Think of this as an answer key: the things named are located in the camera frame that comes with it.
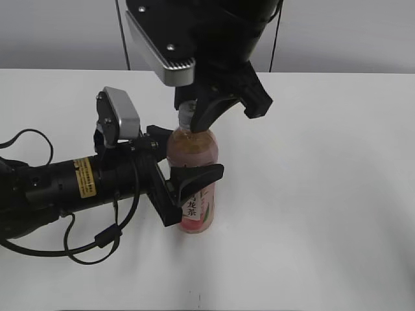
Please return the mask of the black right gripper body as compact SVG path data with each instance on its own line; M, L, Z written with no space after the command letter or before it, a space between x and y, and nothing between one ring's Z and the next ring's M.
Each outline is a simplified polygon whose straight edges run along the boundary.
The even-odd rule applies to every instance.
M235 96L249 119L263 117L273 103L250 62L257 38L191 38L195 45L198 100Z

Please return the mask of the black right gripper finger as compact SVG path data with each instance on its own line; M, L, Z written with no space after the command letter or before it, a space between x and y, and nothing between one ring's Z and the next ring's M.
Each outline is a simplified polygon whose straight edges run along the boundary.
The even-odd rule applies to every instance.
M218 118L237 103L239 103L239 99L230 95L208 99L204 98L203 101L198 101L191 119L190 130L193 133L209 130Z
M195 100L197 105L198 92L195 86L176 87L174 92L174 108L179 110L180 104L189 100Z

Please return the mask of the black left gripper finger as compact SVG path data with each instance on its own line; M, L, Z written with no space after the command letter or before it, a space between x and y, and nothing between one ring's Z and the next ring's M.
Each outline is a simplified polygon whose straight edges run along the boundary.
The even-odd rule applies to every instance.
M223 174L224 166L221 164L172 167L169 183L176 205L182 207L191 196L220 180Z
M167 157L167 143L173 131L156 125L147 126L146 135L150 139L151 150L157 159Z

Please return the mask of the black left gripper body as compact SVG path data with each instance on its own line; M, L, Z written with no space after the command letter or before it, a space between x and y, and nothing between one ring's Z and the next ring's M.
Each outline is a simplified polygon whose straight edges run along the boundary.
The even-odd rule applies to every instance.
M177 206L173 187L166 181L159 167L159 162L167 157L169 136L169 133L160 136L140 133L130 143L140 192L148 196L165 227L182 221L182 210Z

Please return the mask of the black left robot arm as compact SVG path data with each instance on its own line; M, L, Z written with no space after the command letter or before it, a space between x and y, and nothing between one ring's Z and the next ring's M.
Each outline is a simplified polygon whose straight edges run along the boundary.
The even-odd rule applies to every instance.
M147 129L111 148L96 132L96 155L80 159L40 167L1 159L1 238L20 238L69 213L142 194L164 226L180 223L185 202L221 179L224 166L172 167L165 179L158 164L167 157L172 132Z

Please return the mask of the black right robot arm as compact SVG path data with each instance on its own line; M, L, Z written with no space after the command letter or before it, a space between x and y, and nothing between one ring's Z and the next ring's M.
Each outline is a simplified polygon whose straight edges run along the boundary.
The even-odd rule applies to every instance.
M190 130L204 132L241 103L250 119L263 117L273 100L265 91L250 57L281 1L202 1L192 7L190 36L196 45L195 79L175 90L174 107L196 104Z

